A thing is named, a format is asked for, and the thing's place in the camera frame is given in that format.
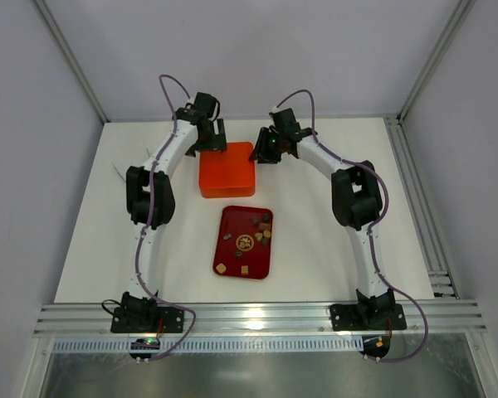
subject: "white work surface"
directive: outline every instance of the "white work surface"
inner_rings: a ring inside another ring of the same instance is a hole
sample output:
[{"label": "white work surface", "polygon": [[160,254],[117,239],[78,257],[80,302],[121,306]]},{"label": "white work surface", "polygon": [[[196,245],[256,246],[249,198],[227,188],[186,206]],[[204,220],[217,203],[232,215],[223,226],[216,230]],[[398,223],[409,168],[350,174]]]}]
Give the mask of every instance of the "white work surface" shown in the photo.
[{"label": "white work surface", "polygon": [[[301,120],[307,126],[307,120]],[[228,142],[256,142],[267,120],[227,120]],[[158,147],[171,122],[106,124],[76,222],[56,303],[120,299],[134,272],[136,240],[125,210],[123,174]],[[382,119],[318,119],[328,147],[347,158],[370,160],[389,189],[380,225],[388,279],[416,299],[432,288],[403,185]],[[172,178],[176,208],[161,246],[159,280],[150,285],[179,303],[355,300],[357,274],[349,237],[331,210],[330,182],[311,165],[283,155],[276,165],[256,165],[253,197],[204,199],[198,160],[184,157]],[[271,269],[263,280],[222,277],[212,271],[222,209],[228,205],[273,211]]]}]

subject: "white wall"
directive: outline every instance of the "white wall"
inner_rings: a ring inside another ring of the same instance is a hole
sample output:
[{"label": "white wall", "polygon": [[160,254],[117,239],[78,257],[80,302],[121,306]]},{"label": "white wall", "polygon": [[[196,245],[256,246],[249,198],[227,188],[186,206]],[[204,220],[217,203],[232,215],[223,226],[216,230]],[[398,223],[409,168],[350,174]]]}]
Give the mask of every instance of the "white wall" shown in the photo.
[{"label": "white wall", "polygon": [[0,398],[53,300],[101,125],[27,0],[0,1]]},{"label": "white wall", "polygon": [[460,289],[498,347],[498,0],[476,2],[406,128]]},{"label": "white wall", "polygon": [[108,117],[145,120],[169,119],[160,73],[231,118],[304,87],[321,115],[395,114],[457,0],[47,2]]}]

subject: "small brown object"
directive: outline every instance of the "small brown object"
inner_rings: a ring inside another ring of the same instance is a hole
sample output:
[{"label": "small brown object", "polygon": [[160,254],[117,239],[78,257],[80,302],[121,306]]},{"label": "small brown object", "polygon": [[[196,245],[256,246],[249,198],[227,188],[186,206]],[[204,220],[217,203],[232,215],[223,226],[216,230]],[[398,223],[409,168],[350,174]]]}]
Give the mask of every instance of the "small brown object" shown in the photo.
[{"label": "small brown object", "polygon": [[260,231],[271,231],[271,224],[266,224],[265,222],[261,222],[258,229]]},{"label": "small brown object", "polygon": [[227,271],[227,267],[225,266],[225,264],[220,263],[216,265],[216,271],[219,272],[220,274],[225,274],[225,271]]}]

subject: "red tray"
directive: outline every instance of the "red tray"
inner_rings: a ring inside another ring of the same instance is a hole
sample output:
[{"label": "red tray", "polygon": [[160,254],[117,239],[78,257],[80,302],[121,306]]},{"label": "red tray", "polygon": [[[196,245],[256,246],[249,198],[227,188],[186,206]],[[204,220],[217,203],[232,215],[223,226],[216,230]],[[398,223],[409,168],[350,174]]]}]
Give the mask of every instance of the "red tray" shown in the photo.
[{"label": "red tray", "polygon": [[[225,207],[212,264],[214,272],[221,276],[264,279],[269,274],[272,227],[273,213],[269,209]],[[256,233],[264,231],[271,236],[258,241]]]}]

